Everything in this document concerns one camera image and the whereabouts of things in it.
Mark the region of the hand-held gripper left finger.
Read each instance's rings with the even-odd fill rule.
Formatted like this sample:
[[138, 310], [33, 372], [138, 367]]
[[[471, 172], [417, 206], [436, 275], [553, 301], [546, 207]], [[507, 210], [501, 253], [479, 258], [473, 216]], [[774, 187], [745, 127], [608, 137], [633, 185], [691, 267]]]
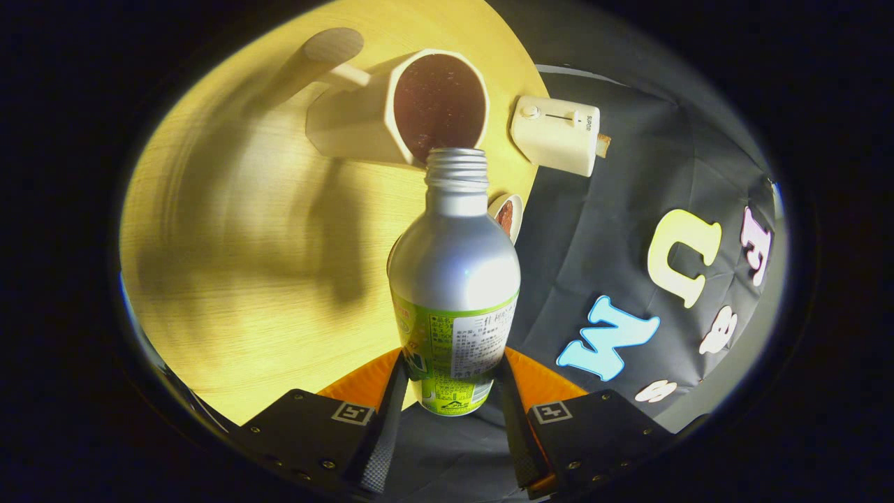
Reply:
[[408, 382], [396, 348], [317, 393], [286, 391], [230, 436], [303, 489], [330, 499], [374, 499], [386, 486]]

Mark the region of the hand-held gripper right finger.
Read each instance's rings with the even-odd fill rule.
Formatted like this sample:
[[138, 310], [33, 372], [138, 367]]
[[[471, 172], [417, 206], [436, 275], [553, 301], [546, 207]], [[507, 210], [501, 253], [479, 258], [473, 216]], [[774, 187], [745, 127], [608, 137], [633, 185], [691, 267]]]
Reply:
[[518, 486], [531, 500], [574, 500], [669, 449], [673, 433], [612, 389], [587, 392], [506, 348], [497, 369]]

